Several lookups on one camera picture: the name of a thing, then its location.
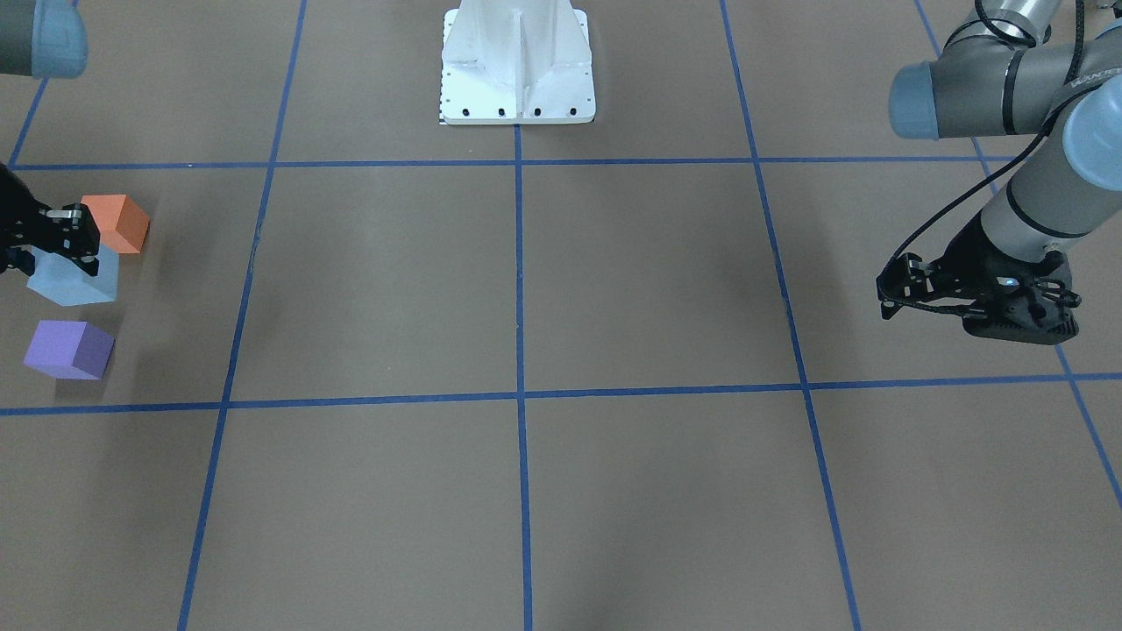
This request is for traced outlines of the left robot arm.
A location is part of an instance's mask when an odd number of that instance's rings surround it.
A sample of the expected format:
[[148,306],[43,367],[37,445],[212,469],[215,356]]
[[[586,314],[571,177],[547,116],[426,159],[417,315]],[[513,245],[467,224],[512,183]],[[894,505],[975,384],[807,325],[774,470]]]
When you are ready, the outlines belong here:
[[1070,45],[1049,44],[1055,1],[977,1],[941,55],[898,72],[902,138],[1027,135],[1008,182],[923,263],[900,246],[877,277],[884,319],[914,308],[1045,329],[1080,303],[1069,249],[1119,212],[1119,22],[1094,39],[1076,4]]

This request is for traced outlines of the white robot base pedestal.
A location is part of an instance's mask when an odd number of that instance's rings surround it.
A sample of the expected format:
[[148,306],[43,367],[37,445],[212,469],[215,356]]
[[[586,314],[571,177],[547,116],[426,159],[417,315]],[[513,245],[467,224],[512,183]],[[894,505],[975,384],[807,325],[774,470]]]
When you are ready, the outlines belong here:
[[591,124],[588,15],[569,1],[462,1],[444,13],[438,121]]

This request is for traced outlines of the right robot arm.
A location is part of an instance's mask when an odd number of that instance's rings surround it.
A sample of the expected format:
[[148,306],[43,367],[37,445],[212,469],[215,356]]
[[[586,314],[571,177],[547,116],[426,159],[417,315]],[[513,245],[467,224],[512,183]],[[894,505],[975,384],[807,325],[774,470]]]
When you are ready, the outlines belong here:
[[[68,1],[4,1],[1,72],[28,77],[77,77],[88,67],[88,29]],[[1,268],[36,271],[33,249],[56,254],[89,277],[99,274],[100,231],[83,203],[54,208],[1,167]]]

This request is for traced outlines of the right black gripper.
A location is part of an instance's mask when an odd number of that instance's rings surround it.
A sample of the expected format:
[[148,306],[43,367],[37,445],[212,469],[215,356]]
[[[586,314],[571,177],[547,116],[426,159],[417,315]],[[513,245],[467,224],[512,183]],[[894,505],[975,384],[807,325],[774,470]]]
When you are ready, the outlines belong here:
[[100,244],[101,234],[88,204],[48,210],[7,165],[1,165],[1,274],[9,269],[33,274],[35,248],[59,255],[88,277],[96,277]]

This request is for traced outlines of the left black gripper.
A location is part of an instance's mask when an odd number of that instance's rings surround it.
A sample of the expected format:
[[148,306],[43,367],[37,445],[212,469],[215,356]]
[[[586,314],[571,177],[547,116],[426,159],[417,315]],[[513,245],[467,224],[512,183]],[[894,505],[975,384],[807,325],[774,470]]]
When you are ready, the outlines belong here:
[[997,249],[974,216],[934,262],[912,252],[896,252],[877,276],[882,319],[902,308],[964,320],[1060,321],[1080,305],[1072,289],[1069,260],[1063,252],[1046,252],[1023,262]]

